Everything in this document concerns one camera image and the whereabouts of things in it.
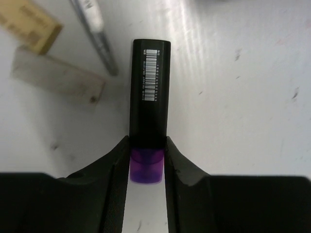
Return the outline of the black handled scissors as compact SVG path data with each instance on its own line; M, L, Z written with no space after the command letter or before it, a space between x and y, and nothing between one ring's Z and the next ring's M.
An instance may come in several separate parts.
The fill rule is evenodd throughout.
M105 32L104 19L98 2L71 0L70 3L106 70L111 76L118 76L119 69Z

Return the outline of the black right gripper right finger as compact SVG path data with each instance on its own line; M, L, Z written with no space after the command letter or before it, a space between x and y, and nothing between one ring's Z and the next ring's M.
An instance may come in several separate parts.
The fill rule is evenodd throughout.
M299 176L210 175L168 138L165 189L171 233L308 233L311 182Z

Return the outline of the grey white eraser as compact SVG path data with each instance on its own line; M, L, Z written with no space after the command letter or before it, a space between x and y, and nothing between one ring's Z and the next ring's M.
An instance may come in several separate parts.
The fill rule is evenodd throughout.
M101 76L24 46L15 50L11 76L79 104L97 104L105 86Z

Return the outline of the purple highlighter marker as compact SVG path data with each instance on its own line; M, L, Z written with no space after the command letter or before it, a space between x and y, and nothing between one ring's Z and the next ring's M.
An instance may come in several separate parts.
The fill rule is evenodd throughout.
M130 92L130 179L162 181L167 139L171 43L135 39Z

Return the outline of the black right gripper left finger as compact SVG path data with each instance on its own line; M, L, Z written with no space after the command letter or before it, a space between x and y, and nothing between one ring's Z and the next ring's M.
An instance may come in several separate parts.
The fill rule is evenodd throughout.
M129 172L129 138L65 178L0 175L3 233L120 233Z

